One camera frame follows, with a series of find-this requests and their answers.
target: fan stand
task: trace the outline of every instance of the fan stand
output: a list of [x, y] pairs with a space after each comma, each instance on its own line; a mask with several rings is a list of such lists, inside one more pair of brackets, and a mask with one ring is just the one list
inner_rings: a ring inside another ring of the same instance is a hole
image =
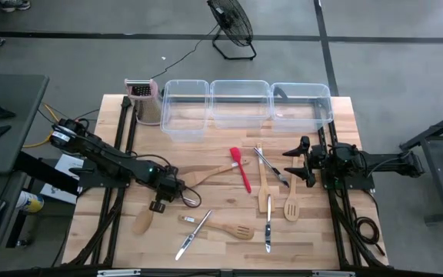
[[257, 53], [255, 52], [254, 46], [252, 46], [252, 43], [250, 43], [250, 42], [249, 42], [249, 46], [251, 46], [252, 52], [254, 52], [254, 55], [253, 55], [252, 57], [236, 57], [236, 58], [230, 58], [230, 57], [227, 57], [227, 55], [225, 55], [225, 54], [220, 50], [220, 48], [215, 44], [215, 41], [216, 41], [216, 40], [218, 39], [218, 37], [220, 36], [220, 33], [221, 33], [221, 32], [222, 32], [222, 29], [219, 28], [219, 29], [218, 29], [218, 32], [216, 32], [216, 35], [215, 35], [215, 37], [213, 38], [212, 42], [213, 42], [213, 47], [215, 47], [216, 50], [218, 50], [218, 52], [220, 52], [220, 54], [223, 56], [224, 59], [227, 59], [227, 60], [245, 60], [245, 59], [247, 59], [247, 60], [251, 60], [251, 61], [252, 61], [252, 59], [255, 58], [255, 56], [257, 55]]

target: silicone spatula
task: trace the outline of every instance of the silicone spatula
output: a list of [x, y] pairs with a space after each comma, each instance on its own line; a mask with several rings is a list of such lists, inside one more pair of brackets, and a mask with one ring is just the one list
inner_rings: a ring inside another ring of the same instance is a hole
[[238, 150], [237, 147], [230, 148], [231, 158], [234, 159], [234, 161], [237, 162], [238, 167], [240, 168], [240, 173], [242, 174], [242, 178], [244, 179], [244, 185], [247, 189], [248, 193], [251, 193], [251, 184], [249, 184], [249, 180], [247, 180], [247, 176], [245, 175], [244, 169], [242, 168], [241, 164], [241, 154], [240, 150]]

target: concrete floor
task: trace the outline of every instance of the concrete floor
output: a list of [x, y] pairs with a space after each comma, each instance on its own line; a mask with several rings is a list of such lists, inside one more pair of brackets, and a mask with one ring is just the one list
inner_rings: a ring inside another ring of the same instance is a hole
[[[312, 0], [240, 2], [256, 35], [319, 35]], [[321, 3], [328, 35], [443, 37], [443, 0]], [[27, 12], [0, 12], [0, 30], [205, 34], [215, 25], [204, 0], [39, 0], [32, 4]], [[76, 116], [99, 107], [105, 93], [124, 93], [124, 78], [148, 78], [194, 44], [192, 40], [8, 38], [0, 48], [0, 72], [48, 75], [45, 101]], [[221, 45], [232, 53], [247, 50], [230, 42]], [[253, 62], [229, 62], [203, 42], [158, 82], [236, 78], [328, 83], [320, 42], [256, 41], [255, 47], [258, 57]], [[396, 152], [401, 142], [443, 118], [443, 44], [331, 43], [330, 49], [339, 94], [351, 96], [364, 150]], [[48, 131], [48, 123], [37, 116], [27, 143], [42, 140]], [[28, 152], [45, 158], [60, 154], [48, 145]], [[443, 273], [443, 224], [426, 227], [423, 223], [424, 215], [441, 212], [431, 176], [409, 179], [379, 173], [374, 179], [391, 265]], [[45, 221], [34, 245], [1, 251], [0, 270], [52, 263], [69, 220]], [[46, 227], [51, 224], [56, 228]]]

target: yellow cable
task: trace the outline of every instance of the yellow cable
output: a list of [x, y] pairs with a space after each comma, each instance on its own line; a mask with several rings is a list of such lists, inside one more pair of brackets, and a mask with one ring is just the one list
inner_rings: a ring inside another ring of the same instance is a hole
[[[49, 113], [52, 115], [54, 120], [56, 122], [59, 122], [58, 117], [55, 116], [54, 112], [49, 108], [50, 106], [47, 105], [47, 104], [44, 104], [44, 107], [49, 111]], [[52, 132], [47, 136], [47, 138], [45, 138], [45, 140], [43, 142], [35, 143], [35, 144], [32, 144], [32, 145], [23, 145], [23, 148], [34, 148], [34, 147], [42, 146], [42, 145], [46, 144], [47, 142], [49, 142], [49, 139], [51, 138], [51, 135], [52, 135]]]

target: table knife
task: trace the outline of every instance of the table knife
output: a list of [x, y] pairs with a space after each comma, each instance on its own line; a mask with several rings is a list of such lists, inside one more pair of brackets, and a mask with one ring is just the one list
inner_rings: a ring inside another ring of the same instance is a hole
[[187, 238], [185, 238], [184, 242], [182, 243], [181, 248], [178, 250], [177, 255], [175, 256], [175, 261], [178, 261], [181, 258], [182, 254], [184, 254], [185, 250], [191, 245], [192, 240], [198, 234], [199, 230], [205, 224], [206, 220], [208, 219], [208, 217], [211, 213], [212, 213], [211, 210], [206, 212], [205, 217], [201, 220], [201, 222], [199, 223], [198, 227], [196, 227], [194, 232], [191, 235], [188, 235]]
[[288, 183], [286, 178], [280, 173], [280, 171], [268, 162], [268, 160], [264, 157], [264, 155], [260, 153], [259, 149], [254, 147], [254, 151], [258, 153], [259, 158], [261, 158], [261, 160], [273, 171], [273, 173], [276, 175], [276, 178], [278, 178], [278, 180], [280, 180], [280, 182], [282, 182], [283, 185], [289, 188], [290, 184]]
[[268, 195], [268, 221], [265, 228], [266, 252], [271, 252], [271, 195]]

